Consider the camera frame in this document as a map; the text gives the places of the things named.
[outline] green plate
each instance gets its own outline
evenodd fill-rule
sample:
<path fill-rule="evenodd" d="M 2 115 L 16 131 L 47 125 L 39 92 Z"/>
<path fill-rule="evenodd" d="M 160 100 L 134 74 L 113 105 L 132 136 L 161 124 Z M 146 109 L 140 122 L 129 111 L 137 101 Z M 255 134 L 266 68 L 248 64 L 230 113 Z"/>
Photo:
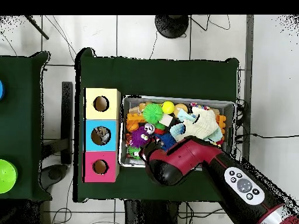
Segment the green plate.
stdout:
<path fill-rule="evenodd" d="M 0 193 L 7 193 L 15 185 L 17 176 L 16 167 L 0 159 Z"/>

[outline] purple fuzzy toy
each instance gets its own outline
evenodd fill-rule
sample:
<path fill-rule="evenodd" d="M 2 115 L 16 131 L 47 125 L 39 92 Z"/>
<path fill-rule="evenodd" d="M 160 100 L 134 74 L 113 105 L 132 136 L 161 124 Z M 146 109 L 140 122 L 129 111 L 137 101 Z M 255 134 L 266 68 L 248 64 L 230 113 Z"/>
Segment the purple fuzzy toy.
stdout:
<path fill-rule="evenodd" d="M 144 130 L 144 126 L 140 126 L 137 130 L 132 132 L 132 147 L 140 148 L 148 143 L 150 140 L 149 134 Z"/>

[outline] metal tray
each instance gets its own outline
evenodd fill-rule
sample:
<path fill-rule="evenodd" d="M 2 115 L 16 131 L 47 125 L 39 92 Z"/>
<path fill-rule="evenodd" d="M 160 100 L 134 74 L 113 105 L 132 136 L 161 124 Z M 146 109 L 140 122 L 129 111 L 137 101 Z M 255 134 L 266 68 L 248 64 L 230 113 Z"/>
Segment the metal tray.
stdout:
<path fill-rule="evenodd" d="M 216 101 L 216 100 L 200 100 L 200 99 L 183 99 L 183 98 L 168 98 L 168 97 L 155 97 L 155 96 L 129 96 L 126 95 L 122 100 L 122 117 L 123 120 L 120 124 L 120 142 L 119 142 L 119 163 L 125 167 L 144 167 L 143 161 L 136 159 L 129 159 L 126 157 L 127 147 L 125 142 L 126 133 L 126 116 L 130 108 L 138 106 L 142 102 L 163 103 L 165 101 L 171 101 L 174 104 L 183 103 L 190 110 L 189 104 L 196 102 L 202 106 L 209 106 L 214 109 L 218 109 L 221 115 L 226 116 L 225 121 L 225 139 L 221 145 L 223 151 L 231 153 L 235 144 L 235 123 L 237 119 L 237 105 L 231 101 Z"/>

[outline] robotic arm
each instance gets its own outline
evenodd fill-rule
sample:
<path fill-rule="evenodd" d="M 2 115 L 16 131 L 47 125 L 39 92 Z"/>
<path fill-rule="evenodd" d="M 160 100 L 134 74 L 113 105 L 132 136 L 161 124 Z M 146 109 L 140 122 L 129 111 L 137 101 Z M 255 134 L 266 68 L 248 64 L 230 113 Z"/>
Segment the robotic arm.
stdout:
<path fill-rule="evenodd" d="M 199 164 L 212 179 L 235 224 L 299 224 L 285 204 L 215 145 L 188 136 L 165 152 L 150 142 L 140 152 L 150 178 L 174 186 Z"/>

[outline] yellow cube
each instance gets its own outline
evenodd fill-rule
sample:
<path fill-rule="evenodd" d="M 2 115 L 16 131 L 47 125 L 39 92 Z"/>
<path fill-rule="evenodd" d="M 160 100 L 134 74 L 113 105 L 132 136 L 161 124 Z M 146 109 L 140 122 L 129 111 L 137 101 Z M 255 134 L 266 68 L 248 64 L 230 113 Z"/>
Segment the yellow cube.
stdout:
<path fill-rule="evenodd" d="M 86 119 L 118 120 L 120 92 L 117 89 L 86 88 Z"/>

